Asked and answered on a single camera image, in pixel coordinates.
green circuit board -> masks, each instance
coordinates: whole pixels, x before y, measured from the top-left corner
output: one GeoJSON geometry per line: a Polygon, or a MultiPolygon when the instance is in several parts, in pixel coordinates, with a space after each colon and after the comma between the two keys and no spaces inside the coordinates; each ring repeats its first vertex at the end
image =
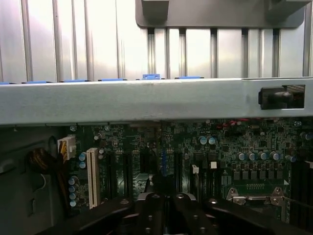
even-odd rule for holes
{"type": "Polygon", "coordinates": [[[77,157],[69,160],[69,173],[79,179],[75,192],[78,204],[72,209],[89,209],[87,168],[82,168],[78,156],[97,147],[101,152],[101,201],[121,195],[136,199],[149,175],[161,172],[173,175],[180,191],[196,194],[199,200],[227,198],[234,189],[239,196],[263,196],[264,200],[245,205],[288,222],[289,205],[273,207],[267,200],[277,187],[285,196],[290,195],[290,157],[305,144],[300,134],[309,131],[311,123],[305,118],[300,124],[296,118],[219,119],[68,128],[77,144],[77,157]],[[199,173],[193,174],[192,164],[199,173]],[[125,171],[130,168],[131,189],[127,189],[130,183],[125,182],[125,171]]]}

white pci slot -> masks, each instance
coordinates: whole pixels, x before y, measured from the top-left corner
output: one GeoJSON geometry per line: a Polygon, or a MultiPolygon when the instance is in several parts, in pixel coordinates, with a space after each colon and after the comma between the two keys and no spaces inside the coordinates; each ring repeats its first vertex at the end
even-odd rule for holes
{"type": "Polygon", "coordinates": [[[100,204],[98,148],[90,148],[87,150],[87,171],[89,208],[92,209],[100,204]]]}

motherboard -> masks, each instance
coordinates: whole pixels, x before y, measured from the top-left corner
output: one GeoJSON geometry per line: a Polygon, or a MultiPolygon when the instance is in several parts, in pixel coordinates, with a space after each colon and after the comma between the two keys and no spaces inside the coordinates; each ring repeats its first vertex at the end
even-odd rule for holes
{"type": "Polygon", "coordinates": [[[199,201],[222,197],[288,222],[290,204],[281,197],[291,195],[291,167],[297,149],[313,139],[311,127],[305,118],[71,126],[77,153],[68,161],[72,211],[117,196],[136,200],[153,175],[162,174],[199,201]],[[98,198],[91,203],[90,197],[98,198]]]}

silver metal wall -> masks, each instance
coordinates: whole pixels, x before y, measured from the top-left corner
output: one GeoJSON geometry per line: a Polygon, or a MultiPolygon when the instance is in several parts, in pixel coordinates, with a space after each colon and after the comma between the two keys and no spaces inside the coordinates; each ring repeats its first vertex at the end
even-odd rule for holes
{"type": "Polygon", "coordinates": [[[0,0],[0,81],[312,74],[312,6],[297,29],[140,29],[134,0],[0,0]]]}

gray metal plate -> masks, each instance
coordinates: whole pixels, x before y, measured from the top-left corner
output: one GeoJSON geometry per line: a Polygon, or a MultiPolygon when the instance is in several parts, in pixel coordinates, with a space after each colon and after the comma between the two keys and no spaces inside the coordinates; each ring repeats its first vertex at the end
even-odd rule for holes
{"type": "Polygon", "coordinates": [[[0,125],[313,116],[312,78],[169,79],[0,86],[0,125]],[[305,85],[305,108],[261,110],[263,87],[305,85]]]}
{"type": "Polygon", "coordinates": [[[265,0],[170,0],[168,19],[160,24],[146,21],[141,0],[136,0],[136,22],[140,27],[227,28],[292,28],[303,23],[304,8],[283,22],[268,22],[265,5],[265,0]]]}

